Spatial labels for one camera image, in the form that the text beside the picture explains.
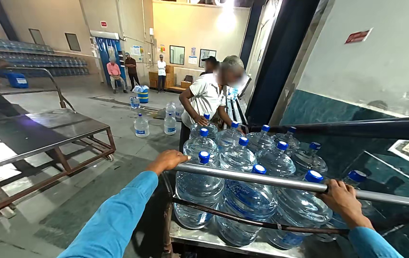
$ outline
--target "white shirt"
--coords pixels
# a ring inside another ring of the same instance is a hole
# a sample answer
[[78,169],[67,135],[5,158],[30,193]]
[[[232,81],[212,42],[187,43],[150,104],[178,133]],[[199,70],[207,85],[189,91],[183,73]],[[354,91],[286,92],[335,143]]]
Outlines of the white shirt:
[[[189,87],[194,97],[190,98],[190,103],[199,115],[209,113],[210,119],[213,117],[219,106],[225,106],[226,86],[222,87],[219,93],[219,85],[216,81],[216,75],[213,73],[203,74]],[[187,111],[182,113],[182,122],[185,126],[191,127],[195,121],[190,117]]]
[[167,62],[165,61],[157,61],[158,67],[158,75],[166,75],[167,74]]

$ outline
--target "blue sleeve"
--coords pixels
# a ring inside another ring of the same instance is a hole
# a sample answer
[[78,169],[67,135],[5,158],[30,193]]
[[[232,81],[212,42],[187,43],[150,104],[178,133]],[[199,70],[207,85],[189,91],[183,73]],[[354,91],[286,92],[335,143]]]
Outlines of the blue sleeve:
[[121,258],[157,185],[157,174],[140,173],[120,193],[101,204],[58,258]]
[[360,258],[403,258],[379,233],[365,228],[355,227],[348,239]]

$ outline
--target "cardboard box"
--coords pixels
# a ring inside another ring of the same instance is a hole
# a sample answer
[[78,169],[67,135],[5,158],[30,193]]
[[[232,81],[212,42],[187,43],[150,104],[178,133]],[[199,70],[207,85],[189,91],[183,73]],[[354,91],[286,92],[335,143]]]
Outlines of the cardboard box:
[[190,85],[192,85],[191,82],[181,81],[181,88],[187,89]]

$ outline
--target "sign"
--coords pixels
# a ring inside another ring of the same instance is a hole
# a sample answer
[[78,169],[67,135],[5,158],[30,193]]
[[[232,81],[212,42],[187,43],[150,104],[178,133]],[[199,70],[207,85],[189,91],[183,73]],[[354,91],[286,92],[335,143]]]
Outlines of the sign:
[[345,44],[365,41],[367,37],[369,36],[370,32],[372,31],[372,29],[373,28],[366,30],[366,31],[359,31],[359,32],[351,33],[348,36],[348,39],[345,41]]

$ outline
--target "metal table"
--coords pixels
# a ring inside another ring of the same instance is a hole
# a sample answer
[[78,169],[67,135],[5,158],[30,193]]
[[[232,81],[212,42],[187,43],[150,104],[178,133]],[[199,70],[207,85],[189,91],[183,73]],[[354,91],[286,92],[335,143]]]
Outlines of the metal table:
[[[107,132],[110,144],[94,138],[94,134],[103,131]],[[79,144],[84,143],[98,150],[99,154],[75,167],[70,167],[59,147],[78,141]],[[52,149],[56,160],[62,164],[64,171],[12,196],[8,196],[0,187],[0,209],[102,157],[112,161],[112,153],[116,147],[108,125],[69,109],[57,109],[0,119],[0,166]]]

